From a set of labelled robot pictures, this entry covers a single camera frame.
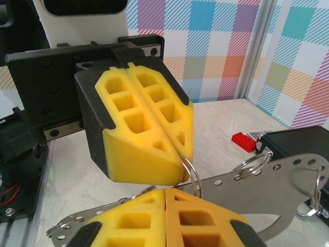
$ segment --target metal split ring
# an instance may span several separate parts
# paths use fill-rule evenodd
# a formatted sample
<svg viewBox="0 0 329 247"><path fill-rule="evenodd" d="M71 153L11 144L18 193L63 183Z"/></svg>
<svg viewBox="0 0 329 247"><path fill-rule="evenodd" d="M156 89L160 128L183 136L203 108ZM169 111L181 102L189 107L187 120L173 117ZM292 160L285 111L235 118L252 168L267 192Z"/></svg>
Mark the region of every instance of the metal split ring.
<svg viewBox="0 0 329 247"><path fill-rule="evenodd" d="M241 169L243 169L245 166L249 165L250 163L259 160L258 163L252 167L250 167L249 169L245 169L243 170L239 176L236 178L237 180L239 179L246 179L252 175L256 175L258 174L259 171L262 170L262 168L271 160L273 156L273 152L268 149L265 148L263 153L257 154L245 161L243 161L242 163L240 163L239 165L237 165L233 170L233 171L239 171Z"/></svg>
<svg viewBox="0 0 329 247"><path fill-rule="evenodd" d="M192 185L193 185L194 195L197 197L197 191L199 190L199 196L198 197L202 198L202 196L203 196L203 187L202 187L201 179L200 179L199 175L196 172L196 169L194 168L194 166L192 165L191 161L188 158L186 158L184 155L181 155L181 154L180 154L180 157L183 159L183 162L181 164L184 166L184 168L186 169L186 172L190 176L190 180L191 180ZM189 168L191 168L191 171L193 171L193 174L196 177L196 181L198 183L199 189L197 188L195 180L192 176L192 172L190 171Z"/></svg>
<svg viewBox="0 0 329 247"><path fill-rule="evenodd" d="M315 168L308 168L308 170L316 171L318 173L317 180L315 183L315 190L313 196L310 198L310 211L307 213L301 214L296 210L296 216L301 219L306 219L308 217L311 217L315 215L319 211L320 207L320 199L321 199L321 191L319 190L319 183L320 183L320 177L321 177L321 167L318 169Z"/></svg>

